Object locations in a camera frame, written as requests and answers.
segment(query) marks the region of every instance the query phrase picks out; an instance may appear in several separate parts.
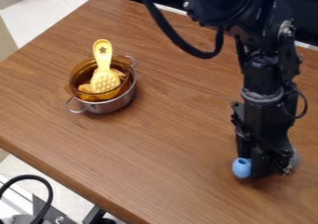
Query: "black cord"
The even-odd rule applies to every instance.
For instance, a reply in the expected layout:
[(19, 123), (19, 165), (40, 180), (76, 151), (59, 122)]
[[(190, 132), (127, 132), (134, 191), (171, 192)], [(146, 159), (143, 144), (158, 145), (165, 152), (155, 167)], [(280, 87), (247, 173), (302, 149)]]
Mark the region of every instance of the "black cord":
[(24, 175), (24, 176), (18, 176), (15, 178), (12, 178), (9, 180), (7, 183), (5, 183), (1, 188), (0, 188), (0, 199), (2, 198), (2, 195), (4, 192), (14, 183), (25, 180), (25, 179), (32, 179), (32, 180), (37, 180), (43, 183), (48, 190), (48, 197), (45, 206), (42, 208), (40, 213), (35, 217), (35, 219), (30, 223), (30, 224), (41, 224), (44, 216), (46, 215), (49, 207), (52, 205), (53, 201), (53, 190), (52, 186), (43, 178), (38, 177), (38, 176), (33, 176), (33, 175)]
[(301, 98), (304, 100), (304, 109), (303, 111), (301, 112), (301, 114), (297, 115), (297, 116), (294, 116), (292, 114), (290, 114), (290, 112), (287, 110), (287, 108), (285, 107), (285, 105), (283, 104), (282, 108), (283, 108), (283, 111), (285, 114), (287, 114), (288, 116), (290, 116), (292, 119), (300, 119), (300, 118), (303, 118), (307, 112), (308, 112), (308, 100), (306, 98), (306, 96), (301, 92), (299, 91), (297, 88), (293, 87), (293, 86), (290, 86), (291, 89), (293, 89), (295, 92), (297, 92)]
[(153, 19), (156, 21), (160, 29), (166, 34), (166, 36), (178, 47), (180, 47), (185, 52), (201, 59), (211, 59), (216, 57), (223, 47), (224, 41), (224, 30), (219, 27), (215, 50), (213, 52), (204, 52), (194, 46), (187, 43), (179, 34), (173, 29), (170, 23), (166, 20), (165, 16), (161, 11), (154, 5), (152, 0), (141, 0), (143, 4), (148, 8), (149, 12), (152, 14)]

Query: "silver pot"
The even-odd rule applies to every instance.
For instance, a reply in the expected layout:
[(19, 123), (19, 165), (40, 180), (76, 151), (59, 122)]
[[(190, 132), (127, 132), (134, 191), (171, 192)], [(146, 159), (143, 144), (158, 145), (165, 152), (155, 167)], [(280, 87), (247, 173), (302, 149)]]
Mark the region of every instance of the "silver pot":
[[(123, 109), (135, 96), (136, 92), (136, 83), (137, 83), (137, 74), (135, 71), (136, 66), (138, 65), (138, 61), (131, 57), (126, 56), (133, 60), (133, 64), (129, 68), (131, 76), (129, 77), (129, 89), (122, 95), (117, 98), (105, 100), (105, 101), (85, 101), (81, 100), (76, 96), (71, 96), (70, 99), (66, 102), (66, 108), (69, 112), (73, 113), (83, 113), (83, 112), (91, 112), (94, 114), (106, 114), (111, 112), (116, 112), (118, 110)], [(81, 110), (73, 110), (70, 108), (70, 102), (72, 100), (76, 100), (79, 104)]]

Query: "brown table surface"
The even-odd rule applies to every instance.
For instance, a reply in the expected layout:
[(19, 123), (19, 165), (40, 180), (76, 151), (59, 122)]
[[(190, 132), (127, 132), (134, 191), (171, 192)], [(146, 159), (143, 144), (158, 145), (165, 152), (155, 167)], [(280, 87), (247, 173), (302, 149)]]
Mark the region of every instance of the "brown table surface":
[[(213, 49), (213, 31), (166, 15)], [(69, 113), (69, 72), (100, 38), (139, 59), (136, 99), (110, 115)], [(301, 51), (311, 107), (290, 132), (302, 162), (289, 177), (232, 174), (229, 104), (242, 85), (233, 40), (215, 59), (194, 58), (126, 0), (90, 0), (1, 63), (0, 146), (127, 223), (317, 223), (318, 54)]]

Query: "yellow spatula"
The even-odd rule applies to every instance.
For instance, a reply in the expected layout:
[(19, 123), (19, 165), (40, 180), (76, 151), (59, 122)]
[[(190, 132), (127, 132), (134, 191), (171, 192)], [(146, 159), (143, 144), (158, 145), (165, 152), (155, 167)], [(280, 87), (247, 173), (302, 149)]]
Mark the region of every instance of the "yellow spatula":
[(97, 94), (101, 99), (111, 99), (117, 95), (118, 91), (113, 91), (107, 95), (98, 95), (106, 93), (117, 88), (120, 85), (120, 79), (115, 72), (111, 71), (111, 62), (113, 55), (113, 47), (108, 40), (100, 39), (93, 45), (95, 60), (98, 69), (94, 73), (90, 84), (92, 92)]

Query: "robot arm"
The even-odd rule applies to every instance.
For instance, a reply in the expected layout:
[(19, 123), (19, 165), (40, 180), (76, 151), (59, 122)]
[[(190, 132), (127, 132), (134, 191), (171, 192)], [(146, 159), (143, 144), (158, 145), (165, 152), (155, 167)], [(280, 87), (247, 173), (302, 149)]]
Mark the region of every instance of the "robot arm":
[[(261, 178), (274, 170), (289, 174), (295, 150), (287, 132), (305, 115), (307, 100), (293, 78), (300, 74), (301, 60), (295, 48), (290, 7), (285, 0), (185, 0), (188, 15), (201, 26), (219, 27), (214, 52), (203, 52), (185, 42), (166, 21), (152, 0), (142, 0), (173, 43), (202, 59), (221, 50), (223, 34), (235, 38), (244, 74), (244, 103), (232, 105), (239, 159), (233, 164), (238, 178)], [(305, 100), (296, 115), (298, 97)]]

